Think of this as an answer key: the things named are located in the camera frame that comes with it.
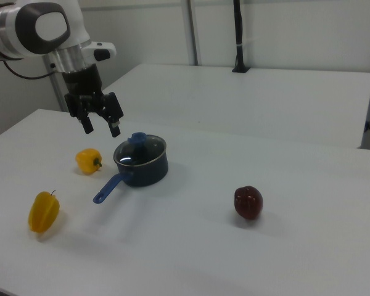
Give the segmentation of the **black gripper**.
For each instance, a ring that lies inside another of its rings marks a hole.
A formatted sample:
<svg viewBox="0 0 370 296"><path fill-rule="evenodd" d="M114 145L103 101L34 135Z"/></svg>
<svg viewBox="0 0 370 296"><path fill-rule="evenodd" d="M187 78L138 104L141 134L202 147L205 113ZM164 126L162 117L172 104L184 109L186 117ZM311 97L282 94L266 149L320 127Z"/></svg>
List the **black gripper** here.
<svg viewBox="0 0 370 296"><path fill-rule="evenodd" d="M65 95L68 111L79 120L86 134L94 131L89 118L96 113L107 122L113 138L120 135L120 118L123 111L113 92L102 91L102 81L94 64L78 72L62 74L68 93Z"/></svg>

